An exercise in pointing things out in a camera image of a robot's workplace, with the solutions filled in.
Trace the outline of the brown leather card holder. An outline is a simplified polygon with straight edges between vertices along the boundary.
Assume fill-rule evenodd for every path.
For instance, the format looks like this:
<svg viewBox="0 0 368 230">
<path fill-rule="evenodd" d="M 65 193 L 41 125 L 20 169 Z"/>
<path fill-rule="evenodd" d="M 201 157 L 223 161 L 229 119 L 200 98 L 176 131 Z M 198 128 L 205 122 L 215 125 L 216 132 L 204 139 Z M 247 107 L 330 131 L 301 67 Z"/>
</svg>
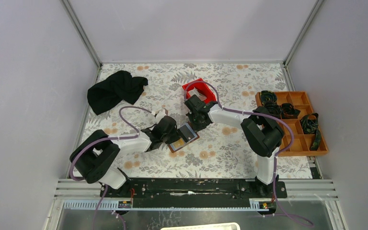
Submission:
<svg viewBox="0 0 368 230">
<path fill-rule="evenodd" d="M 175 153 L 183 149 L 187 145 L 200 138 L 200 136 L 193 130 L 189 122 L 180 126 L 177 129 L 177 133 L 179 139 L 171 144 L 168 144 L 171 153 Z"/>
</svg>

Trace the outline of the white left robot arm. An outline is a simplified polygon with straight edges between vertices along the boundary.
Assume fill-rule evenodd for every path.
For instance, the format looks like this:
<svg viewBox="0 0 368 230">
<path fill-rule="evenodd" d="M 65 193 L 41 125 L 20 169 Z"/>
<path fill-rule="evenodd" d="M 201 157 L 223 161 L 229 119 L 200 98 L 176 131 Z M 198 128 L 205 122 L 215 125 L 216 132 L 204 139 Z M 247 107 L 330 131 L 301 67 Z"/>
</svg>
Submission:
<svg viewBox="0 0 368 230">
<path fill-rule="evenodd" d="M 129 192 L 127 177 L 112 164 L 118 155 L 149 152 L 158 149 L 162 144 L 179 139 L 176 121 L 165 115 L 154 126 L 141 130 L 134 136 L 122 135 L 110 137 L 103 130 L 92 133 L 70 156 L 71 168 L 77 169 L 81 178 L 89 184 L 96 182 L 111 187 L 118 197 Z"/>
</svg>

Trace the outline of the stack of credit cards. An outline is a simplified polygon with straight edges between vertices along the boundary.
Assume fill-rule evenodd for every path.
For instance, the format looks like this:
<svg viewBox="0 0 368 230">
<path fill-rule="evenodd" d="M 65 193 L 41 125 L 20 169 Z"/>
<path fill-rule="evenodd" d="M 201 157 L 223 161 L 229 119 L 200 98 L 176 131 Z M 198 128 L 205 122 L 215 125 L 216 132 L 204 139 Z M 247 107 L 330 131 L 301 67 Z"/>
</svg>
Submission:
<svg viewBox="0 0 368 230">
<path fill-rule="evenodd" d="M 196 95 L 197 97 L 204 97 L 204 95 L 199 92 L 196 88 L 193 88 L 192 90 L 188 91 L 190 96 Z"/>
</svg>

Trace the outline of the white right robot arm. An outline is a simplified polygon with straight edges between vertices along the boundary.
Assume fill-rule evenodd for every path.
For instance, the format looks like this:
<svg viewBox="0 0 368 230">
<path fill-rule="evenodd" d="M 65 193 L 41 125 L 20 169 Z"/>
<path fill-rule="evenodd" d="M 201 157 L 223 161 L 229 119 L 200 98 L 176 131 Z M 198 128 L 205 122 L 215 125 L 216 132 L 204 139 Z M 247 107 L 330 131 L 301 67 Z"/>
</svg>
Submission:
<svg viewBox="0 0 368 230">
<path fill-rule="evenodd" d="M 217 101 L 205 103 L 196 95 L 184 102 L 189 113 L 186 116 L 195 132 L 206 129 L 213 123 L 224 124 L 241 129 L 246 140 L 257 154 L 259 161 L 256 191 L 259 196 L 268 197 L 275 186 L 273 175 L 276 170 L 274 159 L 284 136 L 278 124 L 279 119 L 269 115 L 266 108 L 259 106 L 253 112 L 244 112 L 221 106 Z"/>
</svg>

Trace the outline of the gold VIP credit card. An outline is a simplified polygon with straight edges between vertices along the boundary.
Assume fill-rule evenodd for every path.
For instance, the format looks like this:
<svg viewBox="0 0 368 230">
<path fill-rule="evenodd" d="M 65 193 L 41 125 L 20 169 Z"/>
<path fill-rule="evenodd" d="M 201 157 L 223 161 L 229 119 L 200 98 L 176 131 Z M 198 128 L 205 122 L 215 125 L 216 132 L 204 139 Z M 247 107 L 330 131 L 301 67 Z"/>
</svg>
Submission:
<svg viewBox="0 0 368 230">
<path fill-rule="evenodd" d="M 186 142 L 181 138 L 175 142 L 173 142 L 172 144 L 170 144 L 170 147 L 172 148 L 173 151 L 177 151 L 181 148 L 183 148 L 185 146 Z"/>
</svg>

